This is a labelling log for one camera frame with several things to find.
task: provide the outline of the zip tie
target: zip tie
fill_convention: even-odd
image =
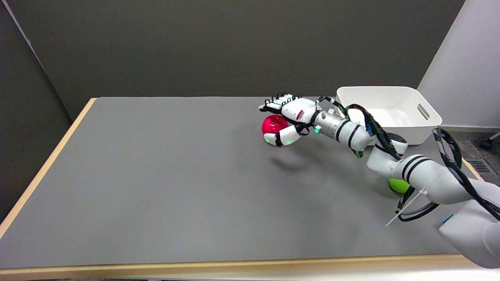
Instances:
[[[415,199],[417,199],[417,198],[418,198],[421,194],[423,194],[423,195],[427,195],[427,194],[429,194],[429,193],[427,192],[427,190],[426,190],[426,188],[425,188],[425,187],[424,187],[424,188],[422,188],[422,190],[419,190],[419,191],[418,191],[418,194],[417,194],[415,197],[413,197],[413,199],[411,199],[411,200],[408,202],[408,204],[406,204],[406,205],[405,205],[405,206],[401,209],[401,211],[400,211],[400,212],[398,212],[398,213],[397,213],[397,214],[396,214],[396,215],[395,215],[395,216],[394,216],[391,220],[389,220],[389,222],[385,225],[385,227],[387,227],[387,226],[388,226],[388,225],[390,225],[392,222],[394,222],[394,220],[395,220],[397,217],[399,217],[399,216],[400,216],[400,214],[401,214],[404,210],[406,210],[406,208],[408,208],[408,206],[410,206],[410,204],[411,204],[411,203],[413,203],[413,201],[415,201]]]

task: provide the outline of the table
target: table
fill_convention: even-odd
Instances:
[[[462,204],[385,228],[398,196],[367,157],[266,144],[263,101],[90,100],[0,225],[0,279],[477,269],[437,231]],[[414,153],[439,161],[431,139]]]

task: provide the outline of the table surface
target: table surface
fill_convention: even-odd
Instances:
[[[316,134],[273,147],[263,101],[92,100],[2,224],[0,269],[457,253],[438,227],[461,204],[384,227],[399,196],[369,154]],[[440,161],[430,138],[416,153]]]

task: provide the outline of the white wall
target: white wall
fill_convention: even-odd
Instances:
[[[466,0],[418,90],[445,126],[500,128],[500,0]]]

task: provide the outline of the red ball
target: red ball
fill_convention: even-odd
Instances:
[[[288,127],[288,122],[280,115],[271,115],[262,122],[262,134],[277,134],[280,130]]]

